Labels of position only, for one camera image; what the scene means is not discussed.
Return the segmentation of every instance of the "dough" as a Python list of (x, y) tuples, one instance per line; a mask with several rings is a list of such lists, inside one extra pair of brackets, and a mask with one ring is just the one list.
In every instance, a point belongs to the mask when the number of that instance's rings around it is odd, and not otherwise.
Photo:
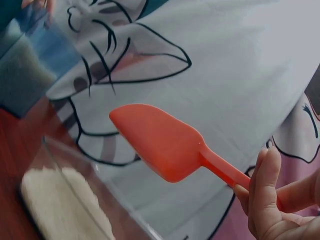
[(22, 179), (22, 197), (47, 240), (110, 240), (111, 224), (85, 178), (73, 168), (62, 169), (65, 177), (97, 223), (96, 226), (61, 176), (58, 169), (31, 169)]

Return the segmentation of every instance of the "cartoon cat ear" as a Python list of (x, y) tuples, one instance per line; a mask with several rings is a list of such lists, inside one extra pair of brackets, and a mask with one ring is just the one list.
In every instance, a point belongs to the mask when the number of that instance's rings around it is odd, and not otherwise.
[(119, 134), (92, 136), (81, 133), (77, 144), (85, 155), (101, 163), (121, 167), (136, 161), (134, 149)]
[(147, 0), (104, 0), (95, 4), (97, 13), (112, 26), (133, 23), (143, 13)]
[[(190, 58), (181, 47), (143, 24), (132, 24), (131, 27), (128, 30), (129, 46), (113, 66), (111, 79), (114, 84), (165, 79), (191, 66)], [(99, 84), (110, 84), (109, 79), (103, 79)]]

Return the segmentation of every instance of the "orange spatula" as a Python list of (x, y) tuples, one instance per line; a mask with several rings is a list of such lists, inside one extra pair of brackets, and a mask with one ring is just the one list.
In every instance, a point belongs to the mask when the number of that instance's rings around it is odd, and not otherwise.
[(179, 182), (203, 166), (231, 187), (239, 184), (249, 190), (248, 176), (211, 151), (196, 129), (163, 110), (129, 104), (109, 117), (138, 155), (168, 182)]

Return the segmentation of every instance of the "glass bowl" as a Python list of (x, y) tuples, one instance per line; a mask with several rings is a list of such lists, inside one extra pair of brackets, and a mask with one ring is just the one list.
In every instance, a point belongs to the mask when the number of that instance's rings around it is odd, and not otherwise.
[(72, 184), (64, 176), (62, 168), (65, 167), (75, 169), (88, 182), (93, 193), (97, 196), (101, 209), (111, 223), (112, 232), (116, 240), (163, 239), (135, 211), (130, 210), (128, 204), (124, 204), (126, 208), (120, 204), (126, 202), (126, 200), (116, 194), (114, 186), (111, 187), (108, 183), (100, 181), (96, 175), (99, 167), (96, 163), (78, 152), (76, 147), (69, 147), (45, 136), (42, 139), (39, 151), (27, 171), (32, 169), (41, 170), (43, 168), (58, 170), (65, 184), (70, 188), (76, 200), (79, 201), (86, 211), (87, 217), (94, 222), (94, 225), (100, 231), (103, 231), (103, 228), (99, 226), (95, 217), (90, 214), (84, 204), (85, 201), (82, 201), (75, 188), (72, 187)]

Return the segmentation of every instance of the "cartoon cat face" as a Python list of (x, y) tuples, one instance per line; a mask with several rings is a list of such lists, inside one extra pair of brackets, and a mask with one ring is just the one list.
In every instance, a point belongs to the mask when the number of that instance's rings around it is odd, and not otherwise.
[(308, 97), (303, 94), (273, 135), (272, 142), (284, 155), (310, 163), (318, 154), (319, 130), (320, 120)]

